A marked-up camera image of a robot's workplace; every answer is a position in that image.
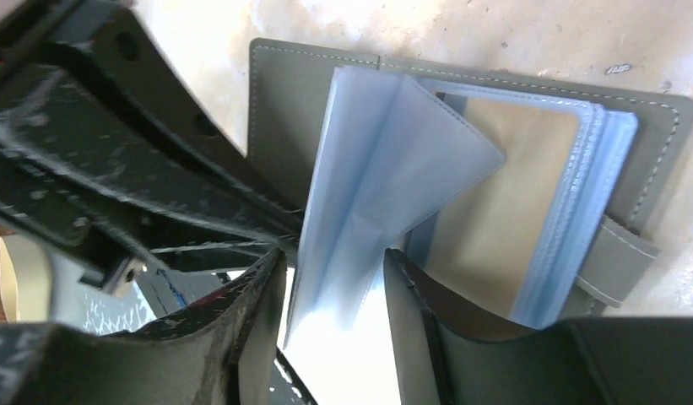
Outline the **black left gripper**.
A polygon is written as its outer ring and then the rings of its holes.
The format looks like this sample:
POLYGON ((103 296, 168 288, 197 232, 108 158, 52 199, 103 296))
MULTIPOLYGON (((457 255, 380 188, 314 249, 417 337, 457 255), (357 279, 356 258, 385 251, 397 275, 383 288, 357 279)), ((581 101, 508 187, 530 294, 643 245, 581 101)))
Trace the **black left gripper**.
POLYGON ((118 1, 21 1, 0 19, 0 224, 104 291, 295 258, 300 211, 213 124, 118 1))

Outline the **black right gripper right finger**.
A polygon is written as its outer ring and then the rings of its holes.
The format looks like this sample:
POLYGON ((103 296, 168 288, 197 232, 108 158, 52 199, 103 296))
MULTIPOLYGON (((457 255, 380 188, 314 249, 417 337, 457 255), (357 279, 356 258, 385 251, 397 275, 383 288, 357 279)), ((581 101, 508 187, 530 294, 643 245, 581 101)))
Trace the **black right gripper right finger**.
POLYGON ((534 330, 383 261, 403 404, 693 404, 693 317, 581 317, 534 330))

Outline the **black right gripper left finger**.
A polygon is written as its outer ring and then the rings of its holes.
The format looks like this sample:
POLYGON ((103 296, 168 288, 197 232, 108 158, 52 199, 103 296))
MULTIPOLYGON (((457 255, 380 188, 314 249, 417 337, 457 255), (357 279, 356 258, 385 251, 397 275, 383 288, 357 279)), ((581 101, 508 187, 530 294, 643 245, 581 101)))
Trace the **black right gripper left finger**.
POLYGON ((285 283, 274 249, 136 332, 0 325, 0 404, 265 404, 285 283))

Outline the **gold credit card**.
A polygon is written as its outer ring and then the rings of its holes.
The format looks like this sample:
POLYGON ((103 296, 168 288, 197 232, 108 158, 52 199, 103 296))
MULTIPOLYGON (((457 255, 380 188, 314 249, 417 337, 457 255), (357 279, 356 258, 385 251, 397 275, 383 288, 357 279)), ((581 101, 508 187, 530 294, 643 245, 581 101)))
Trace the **gold credit card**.
POLYGON ((575 115, 470 98, 467 121, 505 164, 437 215, 424 269, 476 305, 509 316, 574 139, 575 115))

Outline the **grey card holder wallet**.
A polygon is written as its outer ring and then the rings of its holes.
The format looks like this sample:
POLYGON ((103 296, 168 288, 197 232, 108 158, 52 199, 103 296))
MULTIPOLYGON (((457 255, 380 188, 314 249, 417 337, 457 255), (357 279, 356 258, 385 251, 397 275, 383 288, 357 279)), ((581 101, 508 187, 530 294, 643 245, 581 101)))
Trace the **grey card holder wallet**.
POLYGON ((693 100, 436 62, 380 57, 257 38, 250 44, 247 158, 292 203, 305 206, 333 70, 362 66, 632 112, 640 122, 564 316, 596 316, 631 292, 655 258, 642 231, 693 133, 693 100))

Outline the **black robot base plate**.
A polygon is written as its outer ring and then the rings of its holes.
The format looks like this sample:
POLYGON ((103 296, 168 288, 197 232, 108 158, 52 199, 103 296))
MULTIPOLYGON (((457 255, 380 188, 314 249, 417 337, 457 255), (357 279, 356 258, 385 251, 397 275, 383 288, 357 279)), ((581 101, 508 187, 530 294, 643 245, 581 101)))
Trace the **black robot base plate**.
POLYGON ((270 405, 317 405, 315 397, 279 348, 268 390, 270 405))

